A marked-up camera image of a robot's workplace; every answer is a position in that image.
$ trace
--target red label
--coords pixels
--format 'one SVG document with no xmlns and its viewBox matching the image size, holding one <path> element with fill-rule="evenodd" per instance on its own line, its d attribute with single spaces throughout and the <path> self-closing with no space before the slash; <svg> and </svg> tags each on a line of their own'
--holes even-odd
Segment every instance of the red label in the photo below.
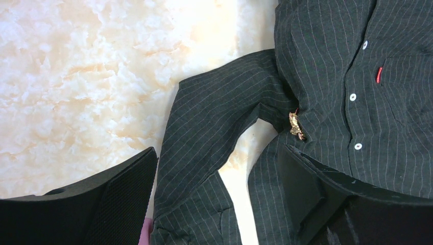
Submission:
<svg viewBox="0 0 433 245">
<path fill-rule="evenodd" d="M 376 77 L 376 83 L 380 83 L 380 74 L 382 74 L 382 68 L 383 67 L 379 67 L 379 72 L 377 73 Z"/>
</svg>

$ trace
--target button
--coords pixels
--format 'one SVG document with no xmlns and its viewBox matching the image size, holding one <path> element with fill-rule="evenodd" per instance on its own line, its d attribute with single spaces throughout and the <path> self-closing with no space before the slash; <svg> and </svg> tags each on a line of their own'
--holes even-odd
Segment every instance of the button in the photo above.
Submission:
<svg viewBox="0 0 433 245">
<path fill-rule="evenodd" d="M 363 50 L 365 50 L 367 48 L 367 46 L 368 46 L 368 41 L 365 41 L 363 44 Z"/>
<path fill-rule="evenodd" d="M 350 101 L 355 101 L 355 99 L 356 99 L 356 94 L 351 94 L 350 95 L 350 97 L 349 97 L 349 99 L 350 99 Z"/>
<path fill-rule="evenodd" d="M 361 150 L 362 147 L 363 147 L 363 144 L 358 143 L 355 145 L 355 150 Z"/>
</svg>

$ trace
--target chest pocket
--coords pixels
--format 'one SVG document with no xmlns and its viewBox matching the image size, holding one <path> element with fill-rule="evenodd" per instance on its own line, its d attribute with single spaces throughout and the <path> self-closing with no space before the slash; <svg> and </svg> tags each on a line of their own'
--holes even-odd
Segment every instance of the chest pocket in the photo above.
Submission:
<svg viewBox="0 0 433 245">
<path fill-rule="evenodd" d="M 433 56 L 385 60 L 380 85 L 394 118 L 408 131 L 433 135 Z"/>
</svg>

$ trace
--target pink object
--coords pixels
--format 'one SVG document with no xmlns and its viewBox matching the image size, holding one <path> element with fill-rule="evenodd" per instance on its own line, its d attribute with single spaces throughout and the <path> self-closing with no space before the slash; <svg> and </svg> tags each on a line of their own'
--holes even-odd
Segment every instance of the pink object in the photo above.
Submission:
<svg viewBox="0 0 433 245">
<path fill-rule="evenodd" d="M 138 245 L 149 245 L 150 244 L 150 233 L 153 230 L 153 220 L 151 218 L 145 218 L 145 223 L 141 230 L 140 241 Z"/>
</svg>

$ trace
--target black pinstripe shirt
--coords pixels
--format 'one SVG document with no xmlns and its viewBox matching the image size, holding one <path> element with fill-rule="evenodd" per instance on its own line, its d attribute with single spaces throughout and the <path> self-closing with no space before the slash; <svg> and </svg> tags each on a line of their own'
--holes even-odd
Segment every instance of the black pinstripe shirt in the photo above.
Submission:
<svg viewBox="0 0 433 245">
<path fill-rule="evenodd" d="M 276 170 L 282 144 L 376 186 L 433 197 L 432 0 L 282 0 L 274 39 L 275 50 L 179 84 L 154 244 L 240 244 L 217 170 L 257 118 L 279 133 L 248 180 L 260 244 L 297 243 Z M 306 141 L 289 133 L 297 108 Z"/>
</svg>

